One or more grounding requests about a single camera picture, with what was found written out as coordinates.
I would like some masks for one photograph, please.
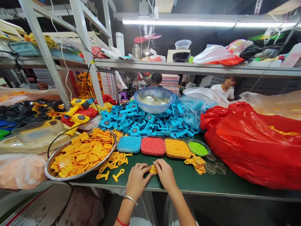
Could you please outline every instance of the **blue plastic bowl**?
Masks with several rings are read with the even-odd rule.
[[[147,94],[151,94],[157,98],[168,98],[169,103],[165,105],[148,105],[140,102],[137,97],[143,97]],[[146,87],[138,90],[134,94],[135,101],[139,104],[139,107],[150,114],[160,114],[166,111],[171,104],[173,104],[176,100],[176,95],[170,91],[169,89],[159,88],[159,87]]]

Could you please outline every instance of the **fluorescent light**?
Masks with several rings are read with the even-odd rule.
[[[269,28],[291,27],[296,23],[234,23],[214,21],[173,21],[173,20],[123,20],[123,24],[146,24],[146,25],[174,25],[174,26],[207,26],[207,27],[245,27],[245,28]]]
[[[290,27],[296,23],[237,23],[236,27],[246,28],[269,28],[269,27]]]
[[[123,24],[146,24],[146,25],[174,25],[174,26],[208,26],[208,27],[233,27],[233,22],[212,21],[168,21],[168,20],[123,20]]]

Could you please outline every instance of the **stool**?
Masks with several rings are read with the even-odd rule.
[[[128,95],[126,92],[120,92],[120,96],[122,100],[128,100]]]

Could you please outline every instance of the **silver bracelet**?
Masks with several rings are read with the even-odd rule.
[[[133,202],[135,203],[135,206],[138,205],[138,203],[135,202],[135,200],[134,200],[132,197],[130,197],[130,196],[123,196],[123,197],[124,197],[124,198],[127,198],[127,199],[129,199],[129,200],[131,200],[131,201],[133,201]]]

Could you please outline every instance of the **table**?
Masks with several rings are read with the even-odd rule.
[[[203,135],[200,134],[195,135],[195,139],[205,142]],[[210,173],[199,175],[192,165],[184,164],[183,159],[172,159],[166,155],[162,158],[172,167],[179,189],[186,194],[301,202],[301,191],[271,190],[259,185],[254,185],[236,175],[228,167],[226,175],[218,173],[215,175]],[[153,161],[157,159],[157,156],[145,155],[139,152],[137,154],[133,154],[133,156],[128,156],[129,164],[123,164],[117,169],[108,169],[110,170],[108,180],[105,180],[104,178],[97,180],[96,175],[98,174],[98,171],[95,171],[85,177],[73,180],[71,183],[80,186],[90,186],[92,188],[125,189],[129,172],[136,163],[147,163],[148,165],[152,165]],[[118,178],[118,183],[116,183],[112,175],[117,175],[120,169],[124,169],[125,172]],[[165,192],[158,175],[152,176],[145,190]]]

